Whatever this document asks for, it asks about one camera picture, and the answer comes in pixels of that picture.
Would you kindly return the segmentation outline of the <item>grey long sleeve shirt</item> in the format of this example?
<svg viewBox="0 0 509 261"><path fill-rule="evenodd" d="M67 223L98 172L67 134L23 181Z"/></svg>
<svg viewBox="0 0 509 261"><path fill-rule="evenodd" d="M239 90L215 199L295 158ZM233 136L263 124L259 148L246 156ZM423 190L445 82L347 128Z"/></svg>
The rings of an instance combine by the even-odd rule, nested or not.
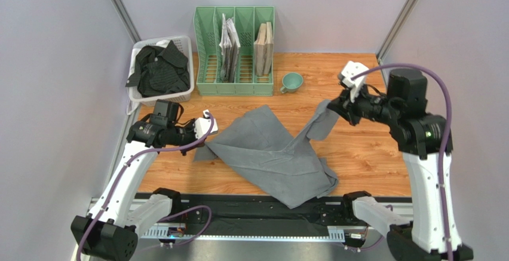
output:
<svg viewBox="0 0 509 261"><path fill-rule="evenodd" d="M198 148L194 161L219 158L290 209L326 196L337 187L339 179L327 160L318 157L311 141L324 140L339 118L328 104L329 100L319 103L296 136L269 106L251 110Z"/></svg>

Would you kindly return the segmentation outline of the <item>aluminium frame rail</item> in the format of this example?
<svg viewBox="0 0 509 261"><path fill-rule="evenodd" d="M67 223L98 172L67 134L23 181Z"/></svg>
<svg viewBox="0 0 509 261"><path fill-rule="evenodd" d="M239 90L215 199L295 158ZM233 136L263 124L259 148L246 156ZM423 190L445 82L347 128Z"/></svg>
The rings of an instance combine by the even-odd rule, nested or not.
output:
<svg viewBox="0 0 509 261"><path fill-rule="evenodd" d="M270 196L184 194L182 207L195 210L153 225L142 237L189 239L200 230L203 240L344 242L378 237L365 222L344 217L340 196L289 209Z"/></svg>

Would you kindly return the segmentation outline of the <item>black striped shirt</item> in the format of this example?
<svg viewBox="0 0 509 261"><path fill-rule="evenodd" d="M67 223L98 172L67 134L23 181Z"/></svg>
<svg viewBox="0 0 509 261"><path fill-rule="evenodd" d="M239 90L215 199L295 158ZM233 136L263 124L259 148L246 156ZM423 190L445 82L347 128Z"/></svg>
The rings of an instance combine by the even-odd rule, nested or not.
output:
<svg viewBox="0 0 509 261"><path fill-rule="evenodd" d="M174 41L165 47L146 45L134 57L134 72L126 87L135 87L143 98L188 91L191 87L189 59Z"/></svg>

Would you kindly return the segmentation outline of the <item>white laundry basket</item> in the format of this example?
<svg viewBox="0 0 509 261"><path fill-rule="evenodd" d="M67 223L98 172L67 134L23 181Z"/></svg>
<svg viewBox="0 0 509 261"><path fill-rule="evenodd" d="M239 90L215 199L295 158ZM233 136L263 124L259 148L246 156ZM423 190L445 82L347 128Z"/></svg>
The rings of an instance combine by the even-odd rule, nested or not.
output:
<svg viewBox="0 0 509 261"><path fill-rule="evenodd" d="M154 106L160 100L186 102L194 90L191 40L188 36L154 38L135 43L125 87L132 103Z"/></svg>

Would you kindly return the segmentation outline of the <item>teal cup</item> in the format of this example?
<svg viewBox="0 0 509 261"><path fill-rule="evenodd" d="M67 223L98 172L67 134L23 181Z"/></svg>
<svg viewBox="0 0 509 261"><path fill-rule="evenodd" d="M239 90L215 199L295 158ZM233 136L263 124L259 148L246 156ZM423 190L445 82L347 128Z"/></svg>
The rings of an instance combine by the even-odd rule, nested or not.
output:
<svg viewBox="0 0 509 261"><path fill-rule="evenodd" d="M283 76L281 94L295 93L303 84L303 76L296 72L287 73Z"/></svg>

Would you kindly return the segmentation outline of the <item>brown books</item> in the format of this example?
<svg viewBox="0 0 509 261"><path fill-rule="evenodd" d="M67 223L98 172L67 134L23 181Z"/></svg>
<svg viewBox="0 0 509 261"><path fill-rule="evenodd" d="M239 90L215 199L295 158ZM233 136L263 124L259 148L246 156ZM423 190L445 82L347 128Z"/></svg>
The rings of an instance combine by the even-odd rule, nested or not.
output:
<svg viewBox="0 0 509 261"><path fill-rule="evenodd" d="M257 39L255 40L253 47L256 75L268 75L272 69L274 51L274 34L271 22L262 23L260 25Z"/></svg>

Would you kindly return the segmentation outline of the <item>grey magazines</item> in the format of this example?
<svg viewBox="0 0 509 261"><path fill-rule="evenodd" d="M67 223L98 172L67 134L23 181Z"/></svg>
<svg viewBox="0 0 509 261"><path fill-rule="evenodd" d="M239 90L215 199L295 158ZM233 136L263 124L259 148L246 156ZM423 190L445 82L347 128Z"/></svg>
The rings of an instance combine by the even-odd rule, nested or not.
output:
<svg viewBox="0 0 509 261"><path fill-rule="evenodd" d="M220 80L233 83L235 82L241 43L233 19L227 19L225 14L222 14L222 32L219 47L222 54Z"/></svg>

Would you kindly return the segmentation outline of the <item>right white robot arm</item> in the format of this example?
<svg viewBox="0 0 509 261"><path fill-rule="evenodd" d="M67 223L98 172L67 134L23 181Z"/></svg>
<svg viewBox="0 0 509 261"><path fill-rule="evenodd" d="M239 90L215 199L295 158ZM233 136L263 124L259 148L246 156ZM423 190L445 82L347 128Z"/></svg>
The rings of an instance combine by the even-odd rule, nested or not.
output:
<svg viewBox="0 0 509 261"><path fill-rule="evenodd" d="M413 217L399 216L365 191L344 196L344 216L377 230L395 260L473 260L451 202L451 108L445 116L427 112L429 71L394 65L386 93L369 93L366 75L363 66L344 67L338 76L343 91L328 108L351 125L364 118L389 127L409 175Z"/></svg>

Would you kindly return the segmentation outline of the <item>green file organizer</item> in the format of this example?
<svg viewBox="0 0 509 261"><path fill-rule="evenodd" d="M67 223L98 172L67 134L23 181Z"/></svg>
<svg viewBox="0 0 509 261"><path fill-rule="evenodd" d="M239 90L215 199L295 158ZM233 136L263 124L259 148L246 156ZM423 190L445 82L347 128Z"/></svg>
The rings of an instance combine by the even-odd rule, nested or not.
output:
<svg viewBox="0 0 509 261"><path fill-rule="evenodd" d="M194 13L196 86L202 96L272 96L273 64L258 63L260 27L275 25L273 6L200 6Z"/></svg>

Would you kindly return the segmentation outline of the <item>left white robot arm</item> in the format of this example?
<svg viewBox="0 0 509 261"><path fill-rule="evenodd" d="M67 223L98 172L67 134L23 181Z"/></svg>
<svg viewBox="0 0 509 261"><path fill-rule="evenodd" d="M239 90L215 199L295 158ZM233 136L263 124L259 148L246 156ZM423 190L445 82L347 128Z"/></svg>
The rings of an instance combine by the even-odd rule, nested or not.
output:
<svg viewBox="0 0 509 261"><path fill-rule="evenodd" d="M76 260L84 256L103 260L130 260L140 237L154 224L175 213L179 193L158 189L134 211L131 204L149 167L161 152L189 151L202 146L217 132L209 110L203 116L180 122L183 106L157 100L152 113L128 130L119 164L99 200L85 216L75 216L70 229L78 248Z"/></svg>

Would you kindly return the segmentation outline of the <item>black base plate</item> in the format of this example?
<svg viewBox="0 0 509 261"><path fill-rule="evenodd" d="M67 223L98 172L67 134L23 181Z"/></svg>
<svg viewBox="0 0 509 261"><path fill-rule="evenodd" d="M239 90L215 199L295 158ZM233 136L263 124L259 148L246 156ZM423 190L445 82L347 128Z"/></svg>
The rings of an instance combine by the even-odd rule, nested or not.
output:
<svg viewBox="0 0 509 261"><path fill-rule="evenodd" d="M313 198L290 209L271 196L182 194L172 213L199 206L178 217L186 234L235 237L326 237L330 226L364 229L365 222L349 219L342 198Z"/></svg>

